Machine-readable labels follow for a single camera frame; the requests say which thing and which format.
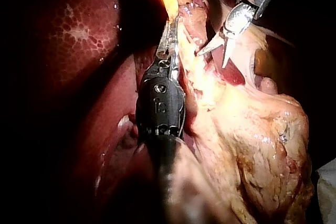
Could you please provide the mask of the right arm instrument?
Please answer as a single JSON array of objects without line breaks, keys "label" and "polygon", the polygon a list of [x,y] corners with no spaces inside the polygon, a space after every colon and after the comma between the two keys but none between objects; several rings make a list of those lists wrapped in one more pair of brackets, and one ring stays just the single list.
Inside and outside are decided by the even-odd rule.
[{"label": "right arm instrument", "polygon": [[238,0],[229,12],[223,24],[223,33],[227,38],[237,38],[252,20],[259,19],[271,0]]}]

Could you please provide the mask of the right arm instrument jaw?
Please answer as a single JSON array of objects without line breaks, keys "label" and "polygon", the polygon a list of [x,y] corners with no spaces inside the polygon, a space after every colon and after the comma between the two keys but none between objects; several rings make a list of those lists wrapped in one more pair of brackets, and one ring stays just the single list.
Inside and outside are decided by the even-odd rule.
[{"label": "right arm instrument jaw", "polygon": [[205,45],[196,55],[201,56],[208,52],[211,52],[219,46],[224,46],[226,45],[226,41],[227,39],[225,37],[225,34],[222,31],[218,31],[215,36],[208,42],[208,44]]},{"label": "right arm instrument jaw", "polygon": [[235,48],[235,39],[232,38],[225,38],[225,43],[224,43],[224,53],[223,53],[223,63],[222,63],[222,68],[224,69],[228,63],[228,60],[231,56],[231,54],[234,51]]}]

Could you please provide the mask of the left arm instrument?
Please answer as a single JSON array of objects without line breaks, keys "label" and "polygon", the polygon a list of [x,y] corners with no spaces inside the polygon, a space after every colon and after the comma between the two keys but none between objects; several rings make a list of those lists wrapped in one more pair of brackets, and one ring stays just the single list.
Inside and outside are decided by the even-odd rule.
[{"label": "left arm instrument", "polygon": [[140,139],[183,135],[185,93],[171,73],[170,60],[156,57],[142,76],[135,111]]}]

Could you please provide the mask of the left arm instrument jaw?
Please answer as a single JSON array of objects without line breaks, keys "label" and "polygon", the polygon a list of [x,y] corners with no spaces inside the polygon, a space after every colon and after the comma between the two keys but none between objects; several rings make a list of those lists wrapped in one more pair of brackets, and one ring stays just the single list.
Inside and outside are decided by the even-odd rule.
[{"label": "left arm instrument jaw", "polygon": [[170,54],[170,30],[171,23],[166,22],[155,56],[161,60],[167,60]]},{"label": "left arm instrument jaw", "polygon": [[179,47],[178,47],[178,16],[172,19],[169,23],[169,55],[171,57],[170,60],[170,70],[169,70],[169,79],[170,80],[178,80],[179,76]]}]

